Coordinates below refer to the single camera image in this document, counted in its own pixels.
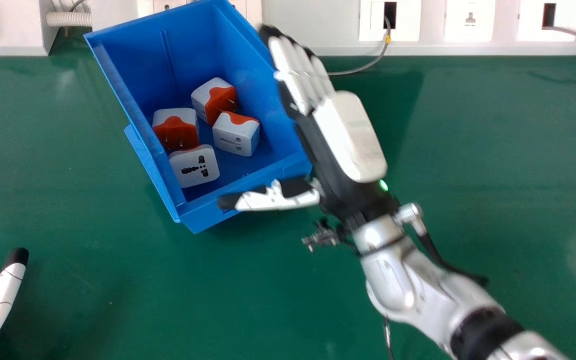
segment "green table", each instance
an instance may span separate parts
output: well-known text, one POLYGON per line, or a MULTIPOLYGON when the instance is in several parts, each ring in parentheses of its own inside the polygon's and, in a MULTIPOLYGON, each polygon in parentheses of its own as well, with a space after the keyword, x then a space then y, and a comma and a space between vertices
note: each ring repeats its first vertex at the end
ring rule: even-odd
MULTIPOLYGON (((0 264, 30 250, 0 359, 387 358, 357 259, 301 244, 317 209, 173 223, 83 39, 57 42, 0 58, 0 264)), ((389 57, 334 84, 444 256, 576 359, 576 57, 389 57)), ((448 358, 392 331, 397 360, 448 358)))

